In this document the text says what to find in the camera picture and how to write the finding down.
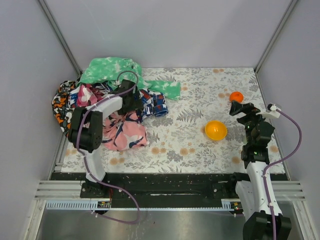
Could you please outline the pink navy patterned cloth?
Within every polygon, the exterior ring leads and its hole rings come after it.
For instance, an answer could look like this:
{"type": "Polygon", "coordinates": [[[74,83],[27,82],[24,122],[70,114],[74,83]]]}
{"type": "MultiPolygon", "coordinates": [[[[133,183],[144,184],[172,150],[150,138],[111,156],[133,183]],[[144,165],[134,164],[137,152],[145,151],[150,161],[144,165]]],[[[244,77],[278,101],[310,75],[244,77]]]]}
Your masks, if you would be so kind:
{"type": "MultiPolygon", "coordinates": [[[[99,102],[113,91],[102,84],[82,84],[77,95],[77,107],[88,107],[99,102]]],[[[139,121],[136,111],[119,115],[113,112],[103,120],[102,145],[112,151],[125,151],[148,144],[146,128],[139,121]]]]}

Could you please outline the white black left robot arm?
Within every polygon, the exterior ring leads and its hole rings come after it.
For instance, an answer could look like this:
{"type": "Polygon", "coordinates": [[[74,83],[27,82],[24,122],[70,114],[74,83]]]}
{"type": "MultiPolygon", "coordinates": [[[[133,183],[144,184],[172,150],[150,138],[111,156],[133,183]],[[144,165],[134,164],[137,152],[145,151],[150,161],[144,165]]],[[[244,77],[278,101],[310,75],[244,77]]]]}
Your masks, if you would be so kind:
{"type": "Polygon", "coordinates": [[[103,120],[122,108],[131,107],[137,90],[136,83],[124,79],[115,93],[108,94],[91,106],[76,107],[68,132],[69,142],[83,156],[86,179],[126,194],[128,191],[122,187],[103,182],[106,172],[99,148],[103,141],[103,120]]]}

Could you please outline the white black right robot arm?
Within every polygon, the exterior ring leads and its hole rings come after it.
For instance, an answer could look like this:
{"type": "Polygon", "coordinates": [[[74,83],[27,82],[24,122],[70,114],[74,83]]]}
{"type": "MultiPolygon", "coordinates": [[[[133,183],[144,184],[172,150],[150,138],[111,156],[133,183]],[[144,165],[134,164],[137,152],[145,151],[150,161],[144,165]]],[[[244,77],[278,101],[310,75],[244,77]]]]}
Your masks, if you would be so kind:
{"type": "Polygon", "coordinates": [[[277,107],[270,105],[266,112],[261,112],[252,103],[231,101],[229,114],[244,114],[237,122],[245,130],[241,160],[249,179],[235,173],[234,188],[245,217],[242,230],[245,240],[286,240],[292,229],[290,218],[283,215],[278,205],[269,173],[268,144],[275,128],[266,118],[278,118],[276,110],[277,107]]]}

